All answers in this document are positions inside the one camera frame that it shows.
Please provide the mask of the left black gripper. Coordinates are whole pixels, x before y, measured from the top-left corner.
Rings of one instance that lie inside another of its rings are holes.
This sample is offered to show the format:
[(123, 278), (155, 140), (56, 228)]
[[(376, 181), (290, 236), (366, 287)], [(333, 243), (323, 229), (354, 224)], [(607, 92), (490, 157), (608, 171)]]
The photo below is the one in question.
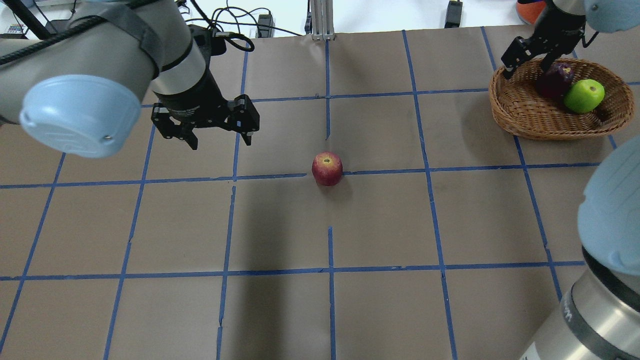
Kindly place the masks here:
[(206, 70), (195, 84), (183, 92), (157, 93), (151, 110), (151, 123), (165, 139), (177, 138), (198, 150), (196, 129), (220, 128), (240, 134), (246, 146), (252, 145), (260, 130), (260, 114), (246, 94), (233, 100), (224, 98), (214, 76)]

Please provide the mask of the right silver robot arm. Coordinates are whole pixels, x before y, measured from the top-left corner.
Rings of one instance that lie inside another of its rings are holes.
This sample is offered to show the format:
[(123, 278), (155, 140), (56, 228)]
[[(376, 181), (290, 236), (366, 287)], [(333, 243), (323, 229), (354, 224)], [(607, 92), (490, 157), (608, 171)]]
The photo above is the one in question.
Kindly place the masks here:
[[(527, 61), (541, 67), (571, 53), (588, 24), (612, 34), (639, 25), (637, 0), (549, 0), (530, 38), (502, 56), (510, 79)], [(639, 138), (619, 145), (595, 170), (578, 208), (586, 269), (531, 337), (521, 360), (639, 358)]]

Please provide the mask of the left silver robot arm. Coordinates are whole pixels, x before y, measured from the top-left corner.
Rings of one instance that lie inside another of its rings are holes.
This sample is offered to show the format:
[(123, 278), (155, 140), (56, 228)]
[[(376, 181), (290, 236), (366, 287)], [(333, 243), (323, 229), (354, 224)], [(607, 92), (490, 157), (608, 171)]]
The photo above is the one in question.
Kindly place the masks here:
[(118, 153), (147, 91), (165, 139), (198, 148), (196, 129), (220, 128), (250, 145), (260, 116), (248, 95), (228, 100), (210, 69), (242, 34), (188, 24), (173, 0), (88, 0), (50, 38), (1, 40), (1, 123), (85, 158)]

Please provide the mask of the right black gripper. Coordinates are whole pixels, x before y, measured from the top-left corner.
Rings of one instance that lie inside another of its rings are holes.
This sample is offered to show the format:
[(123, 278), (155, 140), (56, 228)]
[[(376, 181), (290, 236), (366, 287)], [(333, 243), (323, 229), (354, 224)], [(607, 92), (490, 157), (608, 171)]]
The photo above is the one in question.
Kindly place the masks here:
[(510, 80), (516, 70), (537, 56), (544, 75), (562, 55), (569, 55), (585, 34), (586, 10), (582, 2), (547, 2), (529, 38), (517, 36), (502, 55), (503, 77)]

